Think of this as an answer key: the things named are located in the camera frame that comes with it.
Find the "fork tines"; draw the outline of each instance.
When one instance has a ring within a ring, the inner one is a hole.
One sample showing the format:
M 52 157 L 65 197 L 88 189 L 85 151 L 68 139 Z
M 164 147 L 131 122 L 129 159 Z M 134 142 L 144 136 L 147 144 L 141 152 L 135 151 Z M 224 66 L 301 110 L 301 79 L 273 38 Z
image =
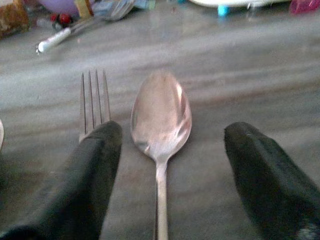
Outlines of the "fork tines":
M 90 71 L 88 72 L 87 80 L 85 80 L 85 76 L 82 73 L 79 141 L 91 133 L 98 125 L 108 122 L 109 120 L 110 108 L 106 72 L 103 71 L 102 77 L 99 77 L 98 71 L 96 70 L 95 81 L 91 80 Z

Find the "gray marble surface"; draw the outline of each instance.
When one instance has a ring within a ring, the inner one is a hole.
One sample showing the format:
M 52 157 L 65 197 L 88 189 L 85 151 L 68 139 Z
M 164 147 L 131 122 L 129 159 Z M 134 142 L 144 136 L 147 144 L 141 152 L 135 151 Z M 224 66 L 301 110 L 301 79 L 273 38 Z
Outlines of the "gray marble surface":
M 235 188 L 224 128 L 254 125 L 320 185 L 319 22 L 318 13 L 290 16 L 288 5 L 218 18 L 216 9 L 159 1 L 40 56 L 49 29 L 2 39 L 0 232 L 76 147 L 81 73 L 105 69 L 123 145 L 101 239 L 152 239 L 155 166 L 133 144 L 130 115 L 141 83 L 163 69 L 184 87 L 193 117 L 168 166 L 170 239 L 260 239 Z

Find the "purple bowl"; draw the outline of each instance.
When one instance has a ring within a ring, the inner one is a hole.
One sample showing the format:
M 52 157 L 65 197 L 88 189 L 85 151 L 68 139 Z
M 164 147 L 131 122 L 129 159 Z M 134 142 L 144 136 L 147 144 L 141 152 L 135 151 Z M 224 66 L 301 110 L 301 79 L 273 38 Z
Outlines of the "purple bowl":
M 78 9 L 74 0 L 38 0 L 46 9 L 57 14 L 78 14 Z

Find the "blue object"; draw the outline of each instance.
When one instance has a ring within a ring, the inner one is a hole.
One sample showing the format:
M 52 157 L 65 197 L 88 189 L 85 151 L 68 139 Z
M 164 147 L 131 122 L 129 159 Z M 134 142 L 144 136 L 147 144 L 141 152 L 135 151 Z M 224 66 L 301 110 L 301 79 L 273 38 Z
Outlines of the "blue object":
M 218 6 L 218 16 L 219 17 L 224 17 L 229 13 L 229 7 L 225 5 L 219 5 Z

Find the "food package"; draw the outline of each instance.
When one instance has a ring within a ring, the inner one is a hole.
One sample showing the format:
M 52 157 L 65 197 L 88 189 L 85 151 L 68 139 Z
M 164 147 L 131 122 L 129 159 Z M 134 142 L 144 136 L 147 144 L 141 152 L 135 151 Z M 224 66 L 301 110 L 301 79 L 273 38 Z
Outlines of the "food package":
M 22 0 L 0 0 L 0 39 L 28 28 L 28 14 Z

